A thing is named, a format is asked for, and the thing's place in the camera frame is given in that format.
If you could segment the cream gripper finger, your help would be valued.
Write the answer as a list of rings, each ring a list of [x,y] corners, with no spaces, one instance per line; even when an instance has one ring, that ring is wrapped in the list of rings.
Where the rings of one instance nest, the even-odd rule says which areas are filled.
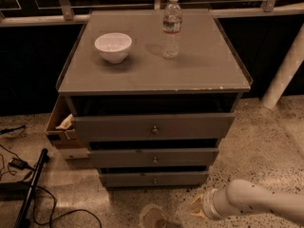
[[[190,211],[192,214],[200,214],[202,211],[202,202],[204,195],[197,196],[190,205]]]

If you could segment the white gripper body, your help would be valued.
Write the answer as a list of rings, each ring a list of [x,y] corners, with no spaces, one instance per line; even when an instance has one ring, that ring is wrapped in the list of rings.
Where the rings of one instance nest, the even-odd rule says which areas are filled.
[[[204,193],[203,199],[201,202],[202,211],[206,217],[211,220],[221,220],[223,216],[216,210],[214,204],[214,195],[216,194],[217,189],[212,189]]]

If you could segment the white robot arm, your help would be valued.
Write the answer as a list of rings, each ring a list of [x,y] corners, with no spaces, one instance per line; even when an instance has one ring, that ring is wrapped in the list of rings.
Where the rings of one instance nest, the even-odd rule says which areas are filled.
[[[270,191],[247,180],[232,180],[223,189],[200,194],[190,206],[191,215],[210,220],[267,213],[304,225],[304,196]]]

